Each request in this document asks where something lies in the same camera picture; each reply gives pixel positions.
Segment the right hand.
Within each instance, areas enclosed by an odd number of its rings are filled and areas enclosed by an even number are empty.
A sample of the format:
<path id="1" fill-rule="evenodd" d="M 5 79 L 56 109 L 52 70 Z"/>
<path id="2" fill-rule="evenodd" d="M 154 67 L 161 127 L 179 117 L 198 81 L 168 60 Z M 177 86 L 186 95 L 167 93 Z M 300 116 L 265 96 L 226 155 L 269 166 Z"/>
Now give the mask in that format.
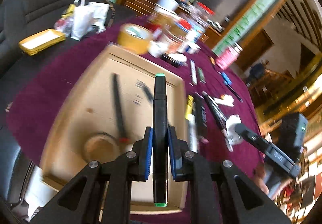
<path id="1" fill-rule="evenodd" d="M 261 191 L 272 200 L 275 200 L 281 193 L 281 191 L 291 182 L 291 179 L 282 180 L 280 181 L 279 185 L 276 188 L 273 188 L 273 191 L 271 191 L 271 189 L 266 185 L 268 177 L 266 176 L 265 166 L 262 162 L 259 162 L 253 169 L 252 180 L 257 185 L 257 187 L 259 187 Z"/>

